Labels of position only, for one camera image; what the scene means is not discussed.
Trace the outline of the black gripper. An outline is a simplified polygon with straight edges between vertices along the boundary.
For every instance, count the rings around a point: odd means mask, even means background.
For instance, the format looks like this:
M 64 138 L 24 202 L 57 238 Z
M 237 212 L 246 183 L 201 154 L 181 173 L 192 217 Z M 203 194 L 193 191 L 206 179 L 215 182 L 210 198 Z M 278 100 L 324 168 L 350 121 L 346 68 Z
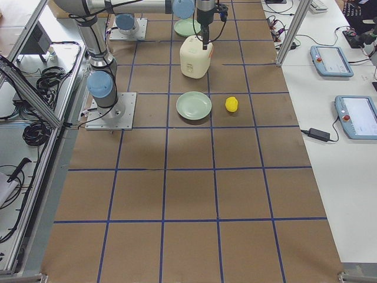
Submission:
M 222 22 L 227 21 L 228 7 L 221 4 L 219 1 L 213 0 L 198 0 L 196 1 L 197 8 L 197 22 L 201 24 L 202 47 L 207 49 L 210 38 L 209 26 L 213 20 L 214 15 L 219 14 Z

